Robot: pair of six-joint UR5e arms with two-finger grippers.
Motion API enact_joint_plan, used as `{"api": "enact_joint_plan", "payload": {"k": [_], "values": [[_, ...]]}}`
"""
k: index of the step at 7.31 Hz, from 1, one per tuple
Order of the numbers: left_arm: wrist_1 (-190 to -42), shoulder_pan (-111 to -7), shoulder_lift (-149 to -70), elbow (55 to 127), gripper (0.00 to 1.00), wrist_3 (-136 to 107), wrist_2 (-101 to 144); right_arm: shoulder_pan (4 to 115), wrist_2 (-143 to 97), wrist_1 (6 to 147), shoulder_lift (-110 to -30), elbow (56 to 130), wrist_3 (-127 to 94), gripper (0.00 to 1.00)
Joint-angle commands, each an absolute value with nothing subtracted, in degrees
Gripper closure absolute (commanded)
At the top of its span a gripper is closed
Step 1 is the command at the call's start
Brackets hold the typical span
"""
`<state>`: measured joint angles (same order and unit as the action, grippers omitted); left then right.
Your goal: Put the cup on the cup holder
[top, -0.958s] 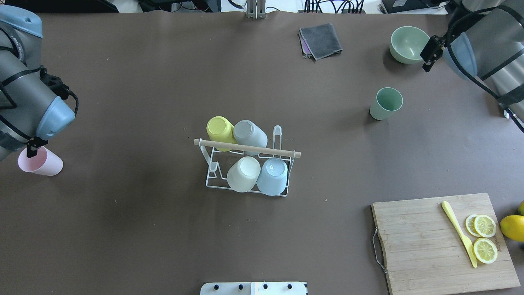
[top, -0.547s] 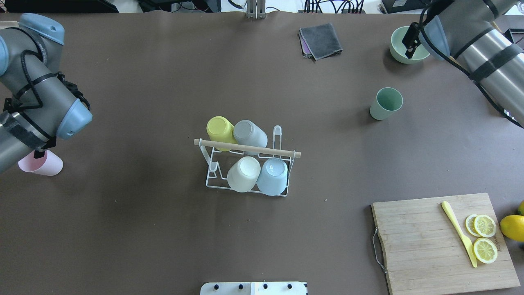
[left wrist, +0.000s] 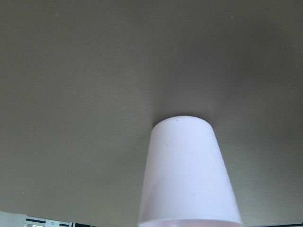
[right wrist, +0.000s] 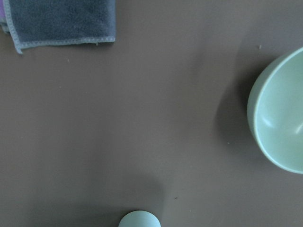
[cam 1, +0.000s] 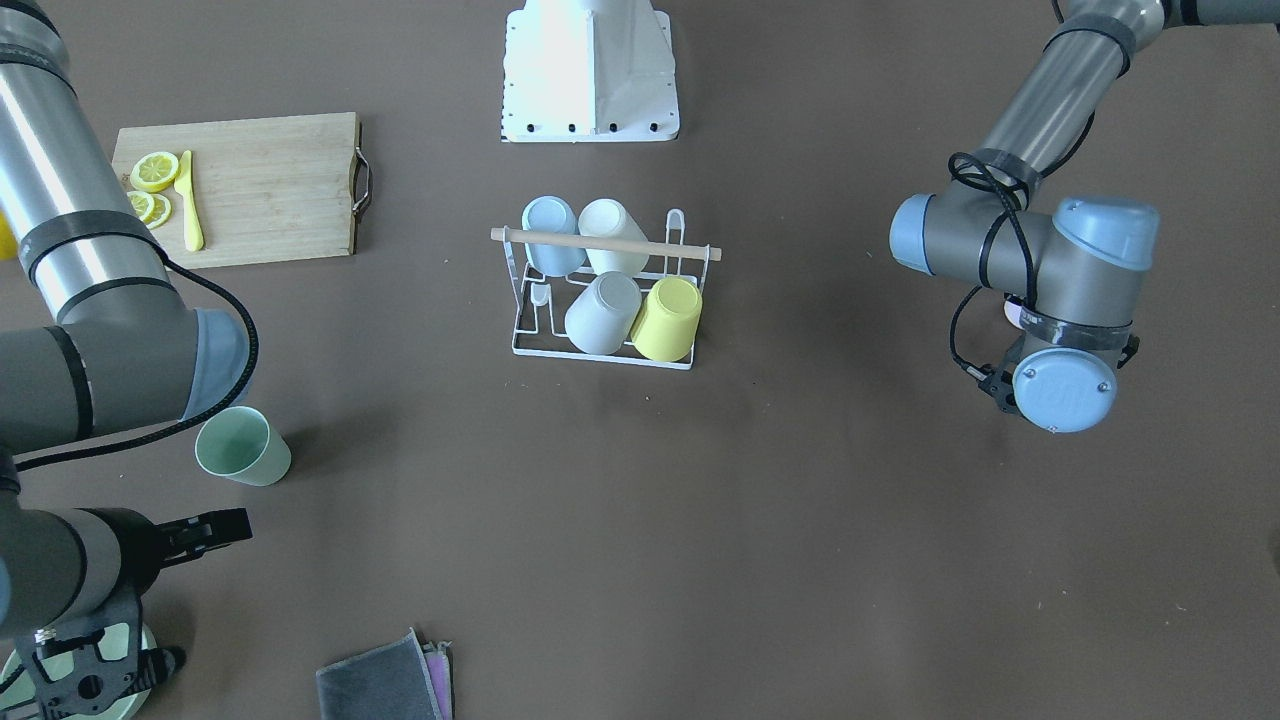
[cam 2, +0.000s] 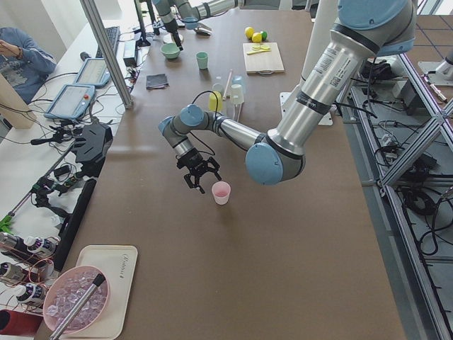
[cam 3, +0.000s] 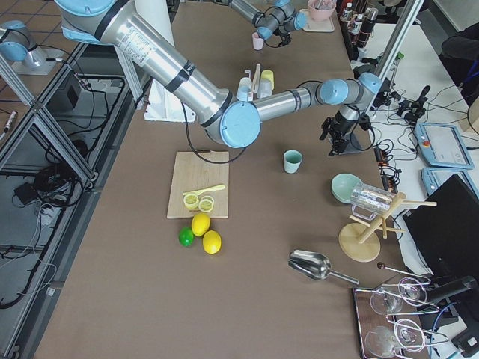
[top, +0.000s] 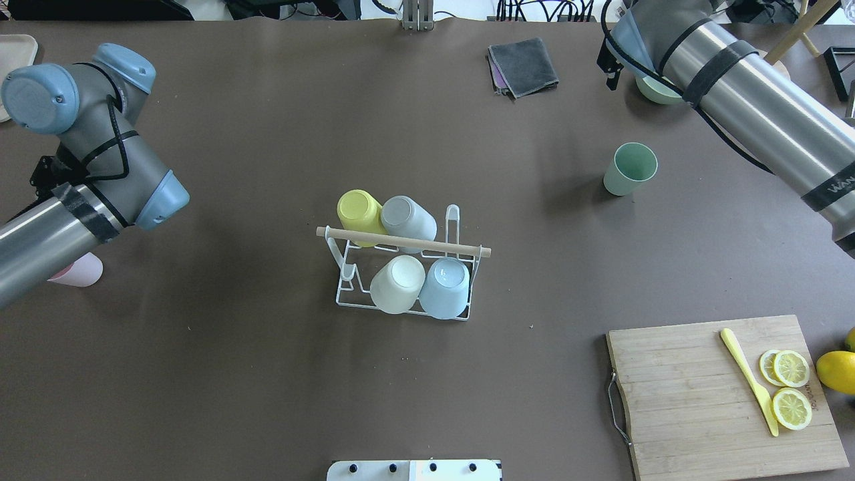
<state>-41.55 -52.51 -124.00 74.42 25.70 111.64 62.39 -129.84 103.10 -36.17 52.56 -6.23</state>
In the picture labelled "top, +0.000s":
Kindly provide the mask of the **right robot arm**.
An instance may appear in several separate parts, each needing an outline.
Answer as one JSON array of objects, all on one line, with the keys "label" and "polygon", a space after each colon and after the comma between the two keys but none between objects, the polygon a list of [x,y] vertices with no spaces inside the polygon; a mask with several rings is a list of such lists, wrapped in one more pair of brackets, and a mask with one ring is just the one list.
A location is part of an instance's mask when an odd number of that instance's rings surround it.
[{"label": "right robot arm", "polygon": [[779,177],[853,255],[853,128],[714,22],[717,1],[639,1],[605,36],[598,66],[623,67],[681,95],[746,158]]}]

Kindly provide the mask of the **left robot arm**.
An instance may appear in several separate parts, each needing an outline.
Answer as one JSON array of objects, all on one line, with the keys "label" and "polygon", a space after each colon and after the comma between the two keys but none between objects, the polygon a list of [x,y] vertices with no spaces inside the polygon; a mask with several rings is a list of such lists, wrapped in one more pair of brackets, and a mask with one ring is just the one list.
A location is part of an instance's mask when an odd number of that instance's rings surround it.
[{"label": "left robot arm", "polygon": [[2,305],[72,265],[122,229],[158,227],[189,192],[136,130],[156,68],[115,43],[88,63],[17,68],[2,84],[12,121],[55,135],[31,176],[36,200],[2,228]]}]

